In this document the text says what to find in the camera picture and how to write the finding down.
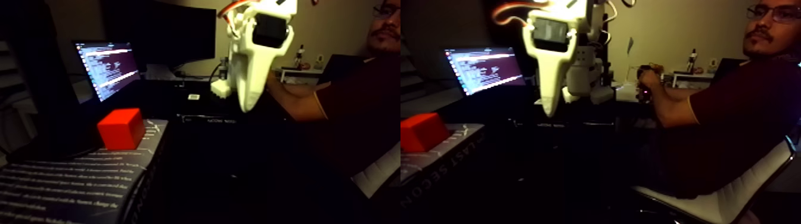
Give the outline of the person's right hand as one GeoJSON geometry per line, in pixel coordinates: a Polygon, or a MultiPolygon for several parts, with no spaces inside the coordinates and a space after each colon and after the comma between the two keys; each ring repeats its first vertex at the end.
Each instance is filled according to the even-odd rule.
{"type": "Polygon", "coordinates": [[[660,75],[656,70],[649,67],[641,67],[637,70],[637,87],[640,92],[652,92],[655,89],[661,89],[660,75]]]}

